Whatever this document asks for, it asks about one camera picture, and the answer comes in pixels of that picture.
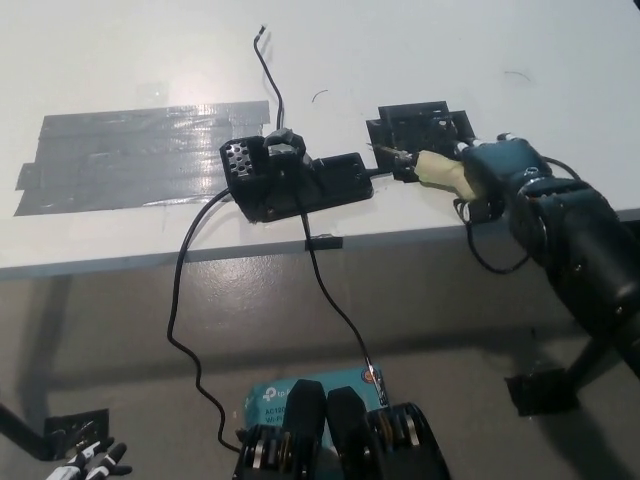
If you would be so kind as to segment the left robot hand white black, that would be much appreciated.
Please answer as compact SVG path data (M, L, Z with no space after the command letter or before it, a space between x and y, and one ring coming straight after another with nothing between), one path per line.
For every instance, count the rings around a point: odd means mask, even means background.
M89 444L78 450L64 464L57 466L47 480L99 480L130 475L133 468L121 463L127 445L115 444L113 437Z

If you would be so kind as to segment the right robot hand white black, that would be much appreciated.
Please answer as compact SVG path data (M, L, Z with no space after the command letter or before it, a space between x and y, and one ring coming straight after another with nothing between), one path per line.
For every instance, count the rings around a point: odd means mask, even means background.
M511 134L501 134L493 142L477 138L458 142L454 152L476 195L475 202L487 211L487 221L499 219L523 186L553 175L527 140Z

